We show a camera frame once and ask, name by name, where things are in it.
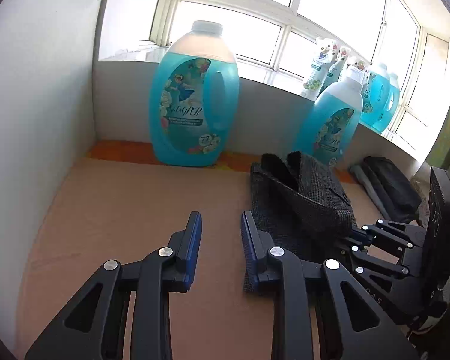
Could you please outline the blue detergent jug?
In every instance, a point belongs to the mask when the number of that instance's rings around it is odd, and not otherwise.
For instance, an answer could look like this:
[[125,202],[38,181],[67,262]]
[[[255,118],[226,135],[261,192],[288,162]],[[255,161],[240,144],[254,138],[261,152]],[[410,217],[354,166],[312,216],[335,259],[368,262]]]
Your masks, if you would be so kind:
[[348,148],[362,114],[362,71],[350,66],[314,102],[292,149],[333,167]]
[[240,77],[222,26],[196,21],[158,64],[148,100],[156,158],[206,167],[218,160],[238,107]]

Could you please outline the left blue detergent jug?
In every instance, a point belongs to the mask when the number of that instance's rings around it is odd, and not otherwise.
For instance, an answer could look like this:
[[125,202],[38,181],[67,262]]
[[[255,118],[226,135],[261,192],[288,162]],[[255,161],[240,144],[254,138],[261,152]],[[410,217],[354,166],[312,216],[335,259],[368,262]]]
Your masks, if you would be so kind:
[[206,167],[218,160],[238,107],[240,77],[222,26],[196,21],[158,64],[148,100],[156,158]]

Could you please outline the dark grey folded garment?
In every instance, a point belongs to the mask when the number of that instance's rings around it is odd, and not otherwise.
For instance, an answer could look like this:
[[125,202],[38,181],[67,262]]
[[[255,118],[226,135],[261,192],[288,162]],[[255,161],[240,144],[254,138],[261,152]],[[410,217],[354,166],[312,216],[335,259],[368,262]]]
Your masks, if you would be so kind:
[[368,196],[376,205],[382,217],[387,220],[405,224],[413,222],[416,218],[416,211],[410,212],[408,209],[399,208],[396,203],[393,203],[393,200],[387,194],[376,174],[374,174],[364,163],[359,165],[362,167],[373,186],[374,191]]

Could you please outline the grey tweed short pants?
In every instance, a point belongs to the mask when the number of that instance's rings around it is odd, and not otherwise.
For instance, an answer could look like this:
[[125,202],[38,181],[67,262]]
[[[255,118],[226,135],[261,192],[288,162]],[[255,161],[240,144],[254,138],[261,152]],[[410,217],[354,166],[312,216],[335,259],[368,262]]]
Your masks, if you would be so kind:
[[250,191],[252,209],[243,212],[240,230],[244,291],[265,291],[279,277],[266,266],[274,246],[300,259],[305,279],[321,279],[335,241],[356,226],[350,200],[331,169],[299,151],[286,159],[263,154],[250,168]]

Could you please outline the detergent refill pouch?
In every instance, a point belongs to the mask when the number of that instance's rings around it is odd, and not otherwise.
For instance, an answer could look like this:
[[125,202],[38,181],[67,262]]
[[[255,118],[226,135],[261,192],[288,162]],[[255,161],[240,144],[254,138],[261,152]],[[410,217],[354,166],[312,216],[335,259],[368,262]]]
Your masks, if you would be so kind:
[[337,59],[331,65],[326,75],[326,79],[323,83],[322,90],[325,90],[328,86],[339,80],[340,73],[343,70],[345,62],[348,58],[348,53],[349,53],[348,47],[345,46],[340,47]]
[[331,39],[322,39],[318,44],[318,54],[313,57],[309,72],[305,75],[303,81],[303,95],[309,100],[314,101],[322,88],[335,55],[334,45]]

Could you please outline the black folded garment top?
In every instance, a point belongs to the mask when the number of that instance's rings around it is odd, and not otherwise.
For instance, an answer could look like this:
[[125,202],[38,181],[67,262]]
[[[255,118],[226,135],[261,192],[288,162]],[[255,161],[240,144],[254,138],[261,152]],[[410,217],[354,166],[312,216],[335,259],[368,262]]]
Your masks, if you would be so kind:
[[361,164],[365,164],[376,174],[393,203],[410,212],[416,211],[415,219],[417,219],[422,199],[407,177],[390,159],[367,156],[363,158]]

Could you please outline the middle blue detergent jug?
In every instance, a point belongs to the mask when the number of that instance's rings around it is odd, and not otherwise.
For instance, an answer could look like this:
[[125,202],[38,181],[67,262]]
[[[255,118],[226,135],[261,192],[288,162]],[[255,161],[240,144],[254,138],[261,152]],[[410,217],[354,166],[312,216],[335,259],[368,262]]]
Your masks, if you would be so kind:
[[362,114],[362,71],[350,66],[314,102],[292,149],[333,167],[348,148]]

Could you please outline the blue jug on sill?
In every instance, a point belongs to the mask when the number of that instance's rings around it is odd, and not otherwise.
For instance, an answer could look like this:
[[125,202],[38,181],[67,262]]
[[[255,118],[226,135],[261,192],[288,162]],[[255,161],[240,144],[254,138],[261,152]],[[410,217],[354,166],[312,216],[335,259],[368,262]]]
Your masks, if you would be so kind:
[[390,122],[392,121],[393,116],[395,115],[396,108],[399,105],[399,101],[401,98],[401,90],[398,83],[398,75],[395,73],[391,73],[390,75],[390,91],[388,100],[385,103],[381,114],[377,121],[373,124],[372,128],[377,133],[383,133]]
[[387,65],[383,63],[370,65],[362,87],[362,124],[371,128],[379,119],[388,100],[390,87]]

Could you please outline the light grey folded garment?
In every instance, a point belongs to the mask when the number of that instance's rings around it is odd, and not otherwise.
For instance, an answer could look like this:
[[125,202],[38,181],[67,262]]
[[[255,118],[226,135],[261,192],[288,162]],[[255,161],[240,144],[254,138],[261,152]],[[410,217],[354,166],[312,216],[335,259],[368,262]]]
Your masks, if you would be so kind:
[[370,183],[368,176],[363,171],[362,167],[359,164],[354,164],[350,166],[348,169],[349,172],[353,175],[356,181],[363,187],[363,189],[370,195],[373,192],[373,186]]

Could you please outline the far blue jug on sill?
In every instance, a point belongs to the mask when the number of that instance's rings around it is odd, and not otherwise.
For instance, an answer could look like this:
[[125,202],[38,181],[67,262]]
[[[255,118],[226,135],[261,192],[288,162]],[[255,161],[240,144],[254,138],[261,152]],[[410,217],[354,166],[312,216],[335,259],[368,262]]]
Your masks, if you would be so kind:
[[401,98],[401,90],[398,83],[398,75],[395,73],[391,73],[390,75],[390,91],[388,100],[385,103],[381,114],[377,121],[373,124],[372,128],[377,133],[383,133],[390,122],[392,121],[393,116],[395,115],[396,108],[399,105],[399,101]]

